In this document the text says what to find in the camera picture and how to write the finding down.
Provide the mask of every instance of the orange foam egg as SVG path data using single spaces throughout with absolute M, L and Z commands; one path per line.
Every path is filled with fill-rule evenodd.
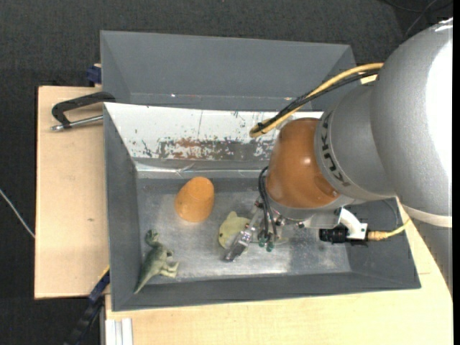
M 176 213 L 189 222 L 202 222 L 211 214 L 214 206 L 214 185 L 202 176 L 190 179 L 176 195 Z

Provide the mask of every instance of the wooden board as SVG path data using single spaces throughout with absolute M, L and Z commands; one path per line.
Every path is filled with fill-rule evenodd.
M 36 298 L 87 295 L 109 262 L 102 124 L 49 130 L 54 104 L 96 91 L 39 89 Z M 69 118 L 100 113 L 99 105 Z M 419 290 L 116 313 L 107 297 L 106 317 L 131 317 L 136 345 L 452 344 L 451 296 L 412 225 L 408 236 Z
M 100 88 L 40 87 L 37 114 L 36 298 L 87 295 L 109 263 L 103 125 L 53 132 L 52 107 Z M 68 113 L 100 115 L 102 105 Z

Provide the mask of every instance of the gray carpet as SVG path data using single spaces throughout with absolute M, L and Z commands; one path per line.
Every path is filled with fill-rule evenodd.
M 368 63 L 419 15 L 401 14 L 377 0 L 0 0 L 0 188 L 33 228 L 35 88 L 89 85 L 101 29 L 342 43 Z M 61 344 L 85 301 L 33 301 L 34 242 L 3 201 L 0 257 L 0 344 Z

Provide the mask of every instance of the black cable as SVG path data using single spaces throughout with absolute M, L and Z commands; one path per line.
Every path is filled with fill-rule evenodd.
M 418 10 L 418 9 L 411 9 L 411 8 L 406 8 L 404 6 L 397 5 L 391 0 L 378 0 L 378 1 L 384 2 L 384 3 L 392 6 L 393 8 L 404 10 L 406 12 L 412 12 L 412 13 L 421 13 L 422 12 L 421 10 Z
M 429 9 L 434 5 L 436 4 L 438 1 L 440 0 L 433 0 L 431 3 L 429 3 L 427 6 L 425 6 L 425 9 L 420 13 L 420 15 L 418 16 L 418 18 L 410 25 L 410 27 L 408 28 L 408 30 L 405 32 L 405 36 L 408 37 L 409 36 L 409 33 L 410 31 L 413 30 L 413 28 L 415 27 L 415 25 L 417 23 L 419 23 L 419 21 L 423 18 L 423 16 L 429 11 Z M 446 6 L 449 6 L 450 4 L 452 4 L 454 2 L 454 0 L 451 0 L 449 3 L 447 3 L 445 6 L 443 7 L 446 7 Z
M 264 237 L 265 238 L 267 238 L 267 235 L 268 235 L 268 220 L 267 220 L 268 210 L 267 210 L 267 202 L 265 200 L 265 195 L 263 193 L 262 179 L 264 177 L 265 171 L 267 170 L 268 170 L 268 166 L 264 167 L 264 169 L 259 174 L 259 195 L 260 195 L 260 198 L 262 199 L 262 208 L 264 209 Z
M 272 117 L 269 121 L 266 123 L 258 123 L 259 129 L 258 131 L 261 132 L 264 129 L 266 129 L 269 125 L 273 124 L 275 121 L 277 121 L 279 118 L 282 116 L 286 115 L 287 113 L 291 112 L 294 109 L 297 109 L 301 106 L 306 105 L 308 102 L 311 102 L 312 100 L 322 96 L 325 93 L 328 93 L 330 91 L 333 91 L 334 89 L 337 89 L 339 87 L 345 86 L 346 84 L 352 83 L 354 81 L 358 81 L 363 78 L 367 78 L 373 75 L 376 75 L 379 72 L 378 69 L 376 70 L 369 70 L 365 73 L 358 73 L 353 76 L 350 76 L 348 78 L 342 79 L 338 81 L 337 83 L 331 85 L 330 87 L 322 90 L 321 92 L 318 92 L 312 96 L 310 96 L 310 93 L 312 93 L 314 90 L 303 94 L 302 96 L 297 97 L 293 102 L 291 102 L 289 105 L 287 105 L 283 110 L 278 112 L 274 117 Z
M 390 6 L 392 6 L 393 8 L 396 8 L 396 9 L 399 9 L 399 10 L 404 10 L 405 12 L 411 12 L 411 13 L 423 13 L 425 14 L 426 13 L 426 5 L 425 5 L 425 8 L 423 9 L 412 9 L 412 8 L 407 8 L 406 6 L 401 6 L 401 5 L 398 5 L 396 4 L 395 2 L 391 1 L 391 0 L 378 0 L 378 1 L 381 1 L 383 3 L 386 3 Z M 430 4 L 430 0 L 425 0 L 426 1 L 426 4 L 429 5 Z M 438 10 L 442 10 L 446 7 L 448 7 L 450 4 L 452 4 L 452 2 L 446 4 L 446 5 L 443 5 L 443 6 L 440 6 L 434 10 L 431 10 L 431 12 L 437 12 Z
M 264 237 L 265 238 L 268 237 L 268 232 L 269 232 L 268 224 L 271 223 L 272 228 L 273 228 L 274 239 L 276 239 L 277 229 L 275 225 L 275 220 L 273 219 L 273 212 L 272 212 L 272 209 L 270 208 L 270 202 L 269 202 L 269 198 L 267 194 L 267 189 L 265 187 L 264 174 L 266 173 L 267 170 L 268 170 L 268 166 L 264 167 L 264 169 L 259 174 L 259 194 L 260 194 L 260 198 L 262 199 L 262 205 L 264 209 Z

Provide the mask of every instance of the green toy dinosaur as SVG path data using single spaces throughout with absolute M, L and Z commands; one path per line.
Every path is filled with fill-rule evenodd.
M 158 242 L 158 233 L 149 230 L 145 234 L 145 242 L 152 247 L 152 250 L 145 257 L 134 294 L 137 294 L 155 275 L 175 277 L 178 273 L 179 262 L 168 263 L 166 261 L 173 255 L 173 252 Z

